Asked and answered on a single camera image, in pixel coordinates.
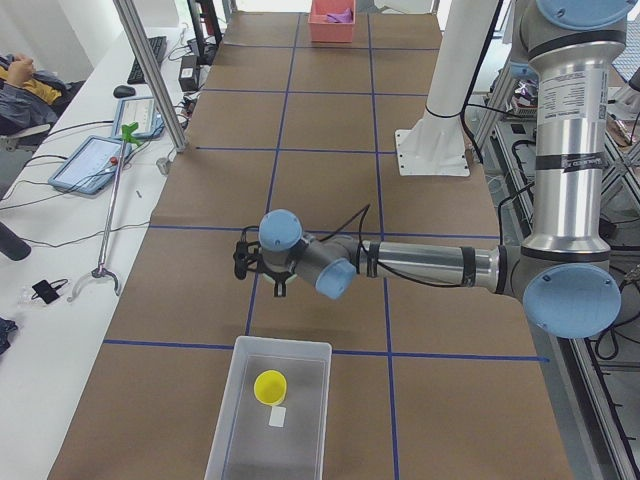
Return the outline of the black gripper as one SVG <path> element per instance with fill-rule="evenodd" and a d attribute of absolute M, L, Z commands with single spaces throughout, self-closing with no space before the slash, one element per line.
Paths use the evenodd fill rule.
<path fill-rule="evenodd" d="M 274 296 L 275 297 L 285 297 L 287 295 L 287 286 L 291 282 L 293 282 L 297 275 L 290 272 L 265 272 L 263 274 L 263 278 L 274 284 Z"/>

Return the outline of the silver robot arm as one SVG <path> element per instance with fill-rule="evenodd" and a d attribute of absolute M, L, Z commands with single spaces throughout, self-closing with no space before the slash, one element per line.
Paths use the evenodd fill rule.
<path fill-rule="evenodd" d="M 290 211 L 267 213 L 254 249 L 259 273 L 282 295 L 299 277 L 332 299 L 357 275 L 440 287 L 483 287 L 518 299 L 527 319 L 560 338 L 611 326 L 621 294 L 600 237 L 608 73 L 626 45 L 629 1 L 520 1 L 514 57 L 537 76 L 534 224 L 518 247 L 491 250 L 305 232 Z"/>

